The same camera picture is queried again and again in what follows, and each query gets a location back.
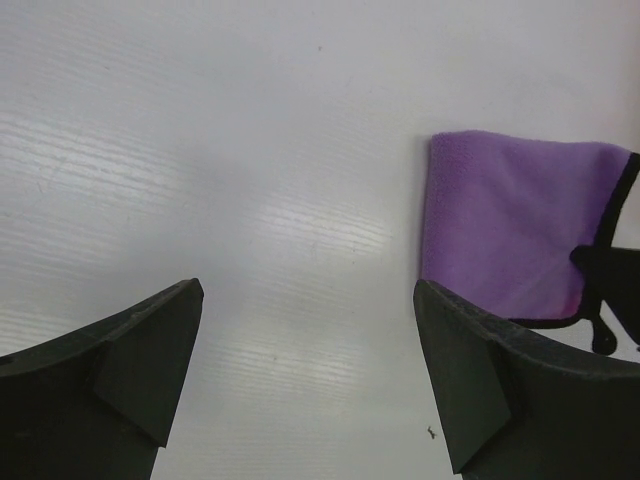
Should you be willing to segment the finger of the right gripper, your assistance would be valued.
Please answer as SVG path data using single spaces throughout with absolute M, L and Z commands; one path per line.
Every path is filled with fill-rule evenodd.
M 639 250 L 581 245 L 570 259 L 639 344 Z

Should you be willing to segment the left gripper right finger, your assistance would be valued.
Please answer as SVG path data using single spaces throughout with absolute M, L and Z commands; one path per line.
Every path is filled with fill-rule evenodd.
M 549 339 L 431 281 L 414 310 L 452 470 L 635 479 L 639 367 Z

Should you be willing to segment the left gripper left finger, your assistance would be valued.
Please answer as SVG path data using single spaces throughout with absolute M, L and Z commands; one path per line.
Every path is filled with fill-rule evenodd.
M 204 300 L 198 279 L 1 358 L 4 479 L 148 479 Z

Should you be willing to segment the black and purple towel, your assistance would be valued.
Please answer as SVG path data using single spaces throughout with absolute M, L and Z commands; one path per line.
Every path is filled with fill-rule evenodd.
M 436 134 L 420 275 L 527 328 L 587 320 L 592 350 L 610 355 L 618 342 L 602 319 L 602 295 L 571 255 L 612 245 L 638 175 L 638 155 L 612 144 Z

